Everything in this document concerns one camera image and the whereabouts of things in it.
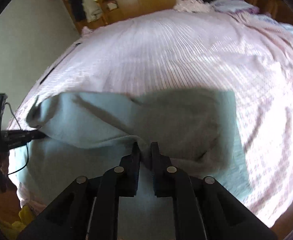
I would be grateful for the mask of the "person's left hand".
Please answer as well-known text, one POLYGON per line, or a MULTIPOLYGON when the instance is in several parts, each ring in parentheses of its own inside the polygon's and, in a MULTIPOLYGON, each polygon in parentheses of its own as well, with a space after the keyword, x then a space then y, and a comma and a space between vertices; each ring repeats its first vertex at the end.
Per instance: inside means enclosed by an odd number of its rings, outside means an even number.
POLYGON ((5 176, 9 173, 9 152, 0 153, 0 170, 5 176))

